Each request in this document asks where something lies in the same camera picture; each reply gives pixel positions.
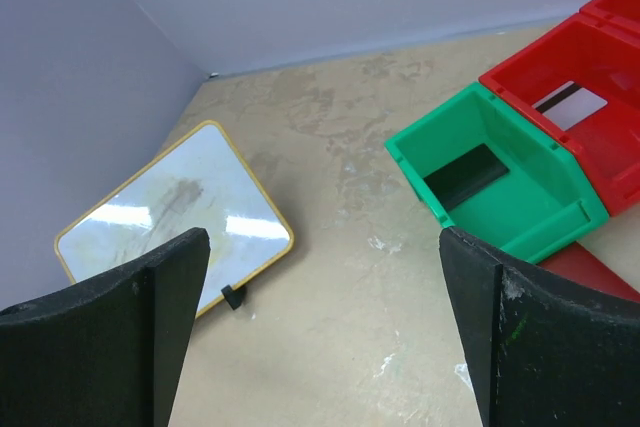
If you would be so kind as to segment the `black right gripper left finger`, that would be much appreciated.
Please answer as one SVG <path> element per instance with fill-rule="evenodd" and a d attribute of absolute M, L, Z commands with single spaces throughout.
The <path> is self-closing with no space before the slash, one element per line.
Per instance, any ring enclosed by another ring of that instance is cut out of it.
<path fill-rule="evenodd" d="M 191 228 L 1 312 L 4 426 L 166 426 L 209 261 Z"/>

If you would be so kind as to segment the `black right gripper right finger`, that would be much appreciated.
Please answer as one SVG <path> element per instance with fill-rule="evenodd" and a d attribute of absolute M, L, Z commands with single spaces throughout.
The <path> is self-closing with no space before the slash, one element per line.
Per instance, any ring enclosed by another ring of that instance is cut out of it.
<path fill-rule="evenodd" d="M 638 303 L 457 227 L 439 254 L 483 425 L 638 425 Z"/>

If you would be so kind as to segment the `red leather card holder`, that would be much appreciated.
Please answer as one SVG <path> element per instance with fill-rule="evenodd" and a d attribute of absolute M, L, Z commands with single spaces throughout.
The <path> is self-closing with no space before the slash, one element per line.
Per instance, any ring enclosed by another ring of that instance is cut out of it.
<path fill-rule="evenodd" d="M 541 268 L 591 289 L 639 302 L 639 292 L 574 242 L 538 263 Z"/>

